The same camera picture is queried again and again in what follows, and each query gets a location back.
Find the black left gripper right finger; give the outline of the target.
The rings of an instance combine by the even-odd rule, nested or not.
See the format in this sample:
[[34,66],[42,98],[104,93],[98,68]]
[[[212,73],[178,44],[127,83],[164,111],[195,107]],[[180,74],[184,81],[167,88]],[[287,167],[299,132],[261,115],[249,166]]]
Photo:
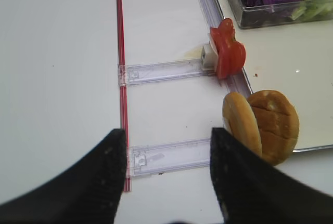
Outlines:
[[210,175],[225,223],[332,223],[332,197],[280,172],[226,129],[211,132]]

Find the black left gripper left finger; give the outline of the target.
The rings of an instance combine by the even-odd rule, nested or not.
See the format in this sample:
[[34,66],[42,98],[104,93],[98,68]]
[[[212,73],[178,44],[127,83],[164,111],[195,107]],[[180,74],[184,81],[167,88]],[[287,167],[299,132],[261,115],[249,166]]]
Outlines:
[[113,223],[126,166],[126,134],[114,129],[65,172],[2,204],[1,223]]

